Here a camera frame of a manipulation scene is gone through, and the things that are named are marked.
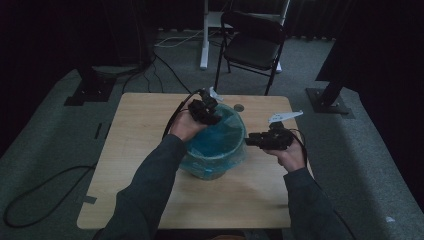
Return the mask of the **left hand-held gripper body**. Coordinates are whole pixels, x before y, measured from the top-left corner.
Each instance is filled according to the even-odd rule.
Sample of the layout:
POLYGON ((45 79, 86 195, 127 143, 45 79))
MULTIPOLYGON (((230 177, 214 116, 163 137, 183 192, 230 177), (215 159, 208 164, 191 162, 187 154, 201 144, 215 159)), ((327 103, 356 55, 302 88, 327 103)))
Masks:
POLYGON ((218 106, 218 102, 222 102, 223 98, 215 91, 213 87, 208 89, 202 88, 195 91, 200 96, 194 99, 189 105, 188 110, 194 119, 205 119, 213 117, 218 106))

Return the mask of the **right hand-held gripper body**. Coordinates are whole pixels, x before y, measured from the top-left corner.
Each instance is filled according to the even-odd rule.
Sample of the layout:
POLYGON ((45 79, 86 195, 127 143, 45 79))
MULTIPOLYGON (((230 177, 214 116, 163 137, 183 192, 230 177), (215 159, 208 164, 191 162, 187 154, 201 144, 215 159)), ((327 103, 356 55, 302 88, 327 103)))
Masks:
POLYGON ((291 146, 295 139, 295 134, 291 130, 286 129, 283 122, 301 116, 302 114, 302 110, 296 112, 274 113, 268 119, 270 125, 264 137, 265 149, 286 150, 291 146))

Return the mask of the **person's right hand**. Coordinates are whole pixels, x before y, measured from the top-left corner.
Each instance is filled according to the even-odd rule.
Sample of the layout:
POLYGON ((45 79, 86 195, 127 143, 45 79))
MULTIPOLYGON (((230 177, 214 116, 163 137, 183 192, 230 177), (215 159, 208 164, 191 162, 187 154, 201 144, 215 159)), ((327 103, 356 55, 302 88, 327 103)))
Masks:
POLYGON ((293 172, 306 166, 302 147, 298 141, 293 141, 286 150, 265 150, 265 153, 275 156, 278 163, 288 172, 293 172))

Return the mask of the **person's left hand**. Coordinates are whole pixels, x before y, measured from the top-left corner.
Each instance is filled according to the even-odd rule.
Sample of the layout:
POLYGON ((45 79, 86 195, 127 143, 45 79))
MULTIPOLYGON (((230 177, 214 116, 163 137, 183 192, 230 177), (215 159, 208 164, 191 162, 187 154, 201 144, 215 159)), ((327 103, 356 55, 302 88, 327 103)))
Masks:
POLYGON ((176 116, 169 133, 187 142, 205 128, 206 125, 195 121, 188 111, 182 111, 176 116))

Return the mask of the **black stand base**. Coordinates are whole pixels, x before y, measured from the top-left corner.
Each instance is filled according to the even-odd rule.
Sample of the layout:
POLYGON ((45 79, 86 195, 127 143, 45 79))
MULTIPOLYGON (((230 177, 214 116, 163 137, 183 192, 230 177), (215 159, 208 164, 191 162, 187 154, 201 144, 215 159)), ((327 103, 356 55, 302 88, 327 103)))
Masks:
POLYGON ((86 102, 107 102, 116 83, 116 78, 101 74, 91 66, 78 68, 81 81, 65 102, 65 106, 82 106, 86 102))
POLYGON ((316 113, 349 115, 351 109, 340 97, 342 88, 342 84, 330 82, 325 88, 306 88, 306 94, 316 113))

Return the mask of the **black folding chair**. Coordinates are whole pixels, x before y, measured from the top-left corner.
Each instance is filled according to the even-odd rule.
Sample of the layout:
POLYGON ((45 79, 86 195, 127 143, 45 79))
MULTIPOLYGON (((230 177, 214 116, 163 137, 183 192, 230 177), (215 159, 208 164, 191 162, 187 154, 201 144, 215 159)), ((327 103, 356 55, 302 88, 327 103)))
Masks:
POLYGON ((268 83, 264 93, 267 96, 286 40, 284 27, 276 20, 236 11, 224 12, 220 23, 223 40, 214 90, 218 88, 221 63, 225 60, 228 72, 235 67, 267 76, 268 83))

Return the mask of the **dark curtain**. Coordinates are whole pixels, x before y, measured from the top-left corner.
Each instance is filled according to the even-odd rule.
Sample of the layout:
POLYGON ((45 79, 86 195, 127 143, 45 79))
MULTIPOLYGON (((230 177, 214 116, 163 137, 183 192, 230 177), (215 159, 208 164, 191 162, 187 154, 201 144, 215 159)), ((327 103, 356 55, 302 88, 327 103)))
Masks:
POLYGON ((356 0, 317 79, 359 94, 424 211, 424 0, 356 0))

